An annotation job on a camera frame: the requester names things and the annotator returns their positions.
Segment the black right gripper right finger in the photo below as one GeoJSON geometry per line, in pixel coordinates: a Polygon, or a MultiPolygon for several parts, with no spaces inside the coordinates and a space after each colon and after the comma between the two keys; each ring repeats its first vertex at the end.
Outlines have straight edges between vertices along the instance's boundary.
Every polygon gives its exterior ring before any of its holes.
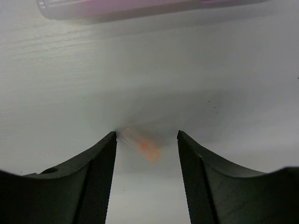
{"type": "Polygon", "coordinates": [[[298,223],[297,167],[263,173],[228,161],[183,131],[177,140],[191,223],[298,223]]]}

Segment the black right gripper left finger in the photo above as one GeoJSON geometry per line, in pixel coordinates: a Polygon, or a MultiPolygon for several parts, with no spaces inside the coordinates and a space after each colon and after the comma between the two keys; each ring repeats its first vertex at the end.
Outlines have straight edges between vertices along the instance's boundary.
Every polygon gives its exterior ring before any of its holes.
{"type": "Polygon", "coordinates": [[[88,150],[39,174],[1,171],[1,223],[105,223],[116,146],[116,133],[110,132],[88,150]]]}

